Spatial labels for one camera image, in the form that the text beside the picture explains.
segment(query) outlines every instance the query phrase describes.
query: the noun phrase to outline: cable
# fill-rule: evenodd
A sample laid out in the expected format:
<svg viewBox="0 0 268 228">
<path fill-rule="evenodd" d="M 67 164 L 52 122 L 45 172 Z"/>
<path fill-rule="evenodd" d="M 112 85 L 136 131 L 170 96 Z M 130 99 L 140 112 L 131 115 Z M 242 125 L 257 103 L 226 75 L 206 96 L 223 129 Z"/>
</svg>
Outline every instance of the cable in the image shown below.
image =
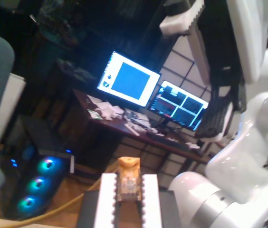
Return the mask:
<svg viewBox="0 0 268 228">
<path fill-rule="evenodd" d="M 108 173 L 108 172 L 116 172 L 118 169 L 118 161 L 115 161 L 111 166 L 109 166 L 106 171 L 104 173 Z M 101 179 L 98 179 L 89 189 L 88 191 L 93 191 L 93 190 L 97 190 L 99 189 L 99 186 L 100 186 L 100 181 Z M 40 215 L 40 216 L 37 216 L 37 217 L 34 217 L 34 218 L 30 218 L 30 219 L 27 219 L 27 220 L 24 220 L 24 221 L 21 221 L 21 222 L 18 222 L 18 223 L 15 223 L 13 225 L 8 225 L 8 226 L 3 226 L 3 227 L 0 227 L 0 228 L 18 228 L 18 227 L 23 227 L 23 226 L 27 226 L 27 225 L 30 225 L 30 224 L 33 224 L 33 223 L 36 223 L 36 222 L 40 222 L 42 220 L 46 220 L 50 217 L 53 217 L 63 211 L 65 211 L 66 209 L 69 209 L 70 207 L 74 206 L 75 204 L 81 202 L 82 198 L 83 198 L 83 193 L 79 196 L 77 196 L 76 198 L 72 199 L 70 202 L 62 205 L 61 207 L 55 209 L 55 210 L 52 210 L 44 215 Z"/>
</svg>

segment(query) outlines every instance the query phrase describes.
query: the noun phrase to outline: wooden floor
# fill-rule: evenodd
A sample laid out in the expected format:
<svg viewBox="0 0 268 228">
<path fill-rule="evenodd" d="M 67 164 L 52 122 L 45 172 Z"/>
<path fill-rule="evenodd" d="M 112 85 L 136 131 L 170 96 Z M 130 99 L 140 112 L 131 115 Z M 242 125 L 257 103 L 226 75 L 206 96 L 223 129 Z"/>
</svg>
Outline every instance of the wooden floor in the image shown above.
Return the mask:
<svg viewBox="0 0 268 228">
<path fill-rule="evenodd" d="M 69 202 L 87 190 L 88 187 L 89 186 L 83 185 L 76 180 L 65 178 L 54 196 L 48 211 L 54 210 Z M 79 208 L 80 203 L 55 217 L 37 223 L 56 227 L 75 228 Z M 122 205 L 119 228 L 141 228 L 141 222 L 135 204 L 125 203 Z"/>
<path fill-rule="evenodd" d="M 62 206 L 63 204 L 69 202 L 73 198 L 83 193 L 86 189 L 88 189 L 88 186 L 80 184 L 76 180 L 73 180 L 70 178 L 64 179 L 55 197 L 53 198 L 52 203 L 50 207 L 48 208 L 48 211 L 54 210 Z M 79 207 L 80 207 L 80 204 L 70 208 L 69 210 L 55 217 L 52 217 L 48 220 L 44 220 L 40 222 L 39 224 L 51 225 L 51 226 L 57 226 L 57 227 L 74 228 L 76 227 Z"/>
</svg>

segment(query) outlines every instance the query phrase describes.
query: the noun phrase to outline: desktop computer tower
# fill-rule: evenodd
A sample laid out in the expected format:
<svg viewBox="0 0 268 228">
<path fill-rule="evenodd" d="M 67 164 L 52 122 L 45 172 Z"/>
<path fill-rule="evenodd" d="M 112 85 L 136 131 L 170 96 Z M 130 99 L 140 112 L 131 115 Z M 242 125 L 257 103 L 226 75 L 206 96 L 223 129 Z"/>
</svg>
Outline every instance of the desktop computer tower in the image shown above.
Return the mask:
<svg viewBox="0 0 268 228">
<path fill-rule="evenodd" d="M 16 220 L 44 213 L 71 157 L 43 120 L 21 116 L 20 126 L 19 138 L 0 160 L 6 178 L 0 189 L 0 208 L 5 218 Z"/>
</svg>

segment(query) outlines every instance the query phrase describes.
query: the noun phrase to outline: computer monitor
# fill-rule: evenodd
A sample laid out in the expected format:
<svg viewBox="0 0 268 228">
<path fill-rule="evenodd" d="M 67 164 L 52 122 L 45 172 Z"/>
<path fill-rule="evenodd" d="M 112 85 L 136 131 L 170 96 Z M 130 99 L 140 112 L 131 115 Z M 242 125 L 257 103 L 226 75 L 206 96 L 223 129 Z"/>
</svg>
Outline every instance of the computer monitor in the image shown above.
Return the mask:
<svg viewBox="0 0 268 228">
<path fill-rule="evenodd" d="M 149 110 L 184 128 L 195 131 L 207 107 L 208 102 L 170 82 L 163 81 Z"/>
<path fill-rule="evenodd" d="M 145 107 L 160 74 L 113 52 L 97 89 Z"/>
</svg>

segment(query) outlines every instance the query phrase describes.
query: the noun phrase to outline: tile wall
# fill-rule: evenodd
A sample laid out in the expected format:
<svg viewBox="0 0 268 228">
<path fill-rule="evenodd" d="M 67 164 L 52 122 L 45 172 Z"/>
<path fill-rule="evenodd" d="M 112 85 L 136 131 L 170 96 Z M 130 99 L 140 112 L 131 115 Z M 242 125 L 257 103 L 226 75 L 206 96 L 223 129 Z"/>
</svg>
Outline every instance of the tile wall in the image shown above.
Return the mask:
<svg viewBox="0 0 268 228">
<path fill-rule="evenodd" d="M 205 101 L 210 100 L 211 88 L 206 86 L 201 79 L 200 73 L 194 64 L 194 59 L 187 37 L 178 38 L 160 72 L 162 76 L 150 100 L 153 99 L 160 88 L 160 84 L 164 80 L 179 86 L 180 88 L 202 98 Z M 159 121 L 161 118 L 157 114 L 154 114 L 147 109 L 141 109 L 140 111 L 151 119 Z M 182 131 L 192 134 L 192 132 L 186 129 L 182 129 Z M 142 172 L 152 172 L 152 169 L 156 168 L 160 164 L 164 154 L 165 151 L 163 150 L 151 147 L 149 145 L 147 146 L 144 143 L 125 137 L 122 140 L 122 143 L 118 146 L 115 152 L 115 157 L 140 156 L 141 164 L 145 166 L 142 168 Z M 186 159 L 181 156 L 171 154 L 166 163 L 163 165 L 162 169 L 158 172 L 159 185 L 169 187 L 170 182 L 178 174 L 185 160 Z M 196 163 L 193 162 L 189 170 L 192 170 L 195 164 Z M 203 168 L 203 165 L 199 165 L 195 171 L 203 173 Z"/>
</svg>

